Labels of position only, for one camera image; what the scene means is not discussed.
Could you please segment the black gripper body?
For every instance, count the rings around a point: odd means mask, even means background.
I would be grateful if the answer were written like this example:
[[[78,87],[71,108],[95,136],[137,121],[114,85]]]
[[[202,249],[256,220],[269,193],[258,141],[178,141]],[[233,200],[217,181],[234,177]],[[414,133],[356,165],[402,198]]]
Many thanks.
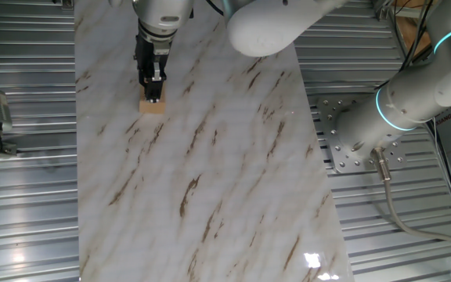
[[[153,65],[159,64],[164,69],[170,53],[170,42],[151,42],[141,33],[136,35],[135,60],[137,71],[143,72],[144,77],[153,73]]]

